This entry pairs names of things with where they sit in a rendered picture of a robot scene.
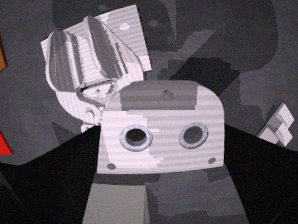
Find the red flat rectangular plate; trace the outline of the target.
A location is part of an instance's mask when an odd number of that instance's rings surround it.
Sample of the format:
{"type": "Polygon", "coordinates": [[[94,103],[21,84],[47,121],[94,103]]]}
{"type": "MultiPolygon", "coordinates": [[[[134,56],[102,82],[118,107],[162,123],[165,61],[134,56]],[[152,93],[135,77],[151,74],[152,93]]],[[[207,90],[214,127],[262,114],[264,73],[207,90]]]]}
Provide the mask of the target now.
{"type": "Polygon", "coordinates": [[[7,140],[4,139],[3,133],[0,132],[0,155],[13,155],[11,147],[9,147],[7,140]]]}

